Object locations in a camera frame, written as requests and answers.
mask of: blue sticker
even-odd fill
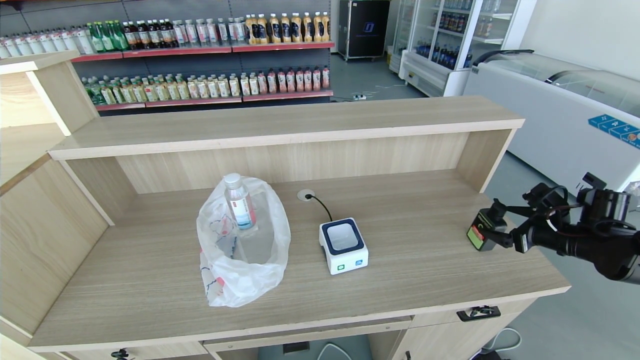
[[[603,114],[588,120],[589,125],[596,127],[627,144],[640,149],[640,129],[610,115]]]

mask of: glass door refrigerator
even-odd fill
[[[396,74],[400,71],[400,59],[402,51],[409,44],[409,35],[413,24],[413,11],[417,0],[400,0],[398,20],[396,22],[396,34],[394,36],[394,50],[391,54],[389,69]]]
[[[398,76],[428,96],[462,95],[474,58],[518,49],[536,0],[417,0]]]

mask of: floor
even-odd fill
[[[389,71],[384,60],[331,58],[332,87],[336,101],[351,99],[354,93],[370,92],[367,101],[423,97],[412,86]],[[522,194],[539,182],[553,182],[506,154],[487,187],[489,198],[498,197],[509,205],[525,205]],[[579,217],[572,213],[574,221]],[[516,215],[511,219],[524,221]],[[640,213],[630,213],[627,221],[640,227]],[[542,249],[551,263],[569,280],[572,288],[565,294],[537,300],[511,326],[523,336],[517,349],[501,352],[512,360],[535,359],[637,359],[640,354],[640,286],[614,282],[598,274],[593,265],[576,258],[563,258]],[[497,342],[506,347],[515,335],[505,333]]]
[[[331,55],[331,88],[333,100],[347,101],[355,94],[365,94],[366,101],[425,97],[389,70],[386,59],[351,59]]]

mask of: bottle cap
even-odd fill
[[[225,175],[225,185],[230,189],[237,189],[242,186],[242,177],[240,174],[234,172]]]

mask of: chest freezer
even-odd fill
[[[570,193],[588,187],[582,176],[591,172],[640,195],[640,82],[532,51],[496,51],[474,63],[464,95],[525,117],[508,150]]]

